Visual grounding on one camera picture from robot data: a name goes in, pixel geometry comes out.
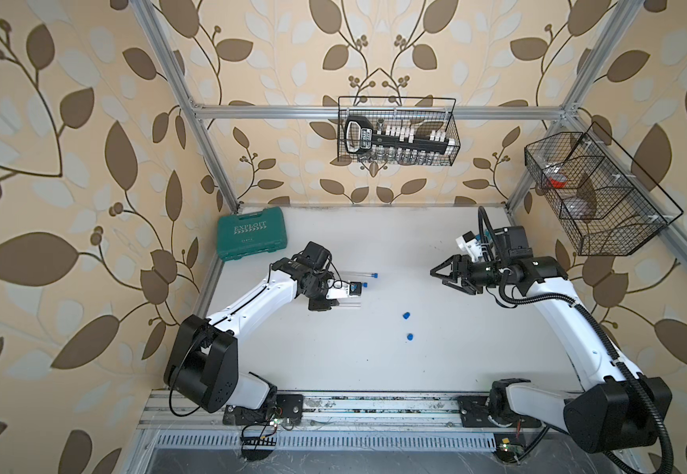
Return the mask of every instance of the leaf patterned wallpaper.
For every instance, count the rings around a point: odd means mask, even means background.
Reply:
[[[432,205],[503,203],[525,164],[536,120],[461,120],[453,166],[364,166],[337,156],[336,125],[216,119],[207,125],[239,201],[247,204]]]
[[[121,464],[215,254],[214,181],[126,6],[0,2],[0,472]]]
[[[687,5],[647,0],[581,109],[667,189],[686,214]],[[648,183],[635,166],[634,173]],[[648,375],[672,389],[667,425],[678,472],[687,472],[687,272],[654,239],[624,258],[575,257],[546,199],[531,190],[517,215],[541,255],[555,255],[595,318]],[[658,466],[659,447],[648,449]]]
[[[559,105],[609,0],[154,0],[205,104],[324,96]]]
[[[612,130],[680,204],[687,231],[687,8],[653,10],[640,11],[580,112]]]

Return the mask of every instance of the green tool case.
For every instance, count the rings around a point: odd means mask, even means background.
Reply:
[[[223,261],[286,248],[286,222],[279,207],[258,213],[225,215],[216,228],[216,254]]]

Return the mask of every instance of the metal rail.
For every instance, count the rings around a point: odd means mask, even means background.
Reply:
[[[368,110],[393,110],[394,107],[367,106]],[[399,107],[399,111],[433,110],[442,107]],[[293,105],[196,105],[193,109],[199,119],[317,119],[338,118],[337,107],[298,107]],[[457,120],[558,120],[564,110],[561,107],[470,107],[454,108]]]

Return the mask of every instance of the test tube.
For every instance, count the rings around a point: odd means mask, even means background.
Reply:
[[[341,279],[343,279],[343,276],[352,276],[352,277],[366,277],[366,278],[377,278],[377,273],[374,273],[372,271],[350,271],[350,270],[344,270],[341,271]]]

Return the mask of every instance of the mounting plate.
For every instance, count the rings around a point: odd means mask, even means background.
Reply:
[[[499,428],[488,419],[487,400],[488,397],[485,395],[456,398],[463,428]],[[516,423],[509,428],[517,429]],[[540,421],[530,416],[521,416],[520,428],[540,428]]]

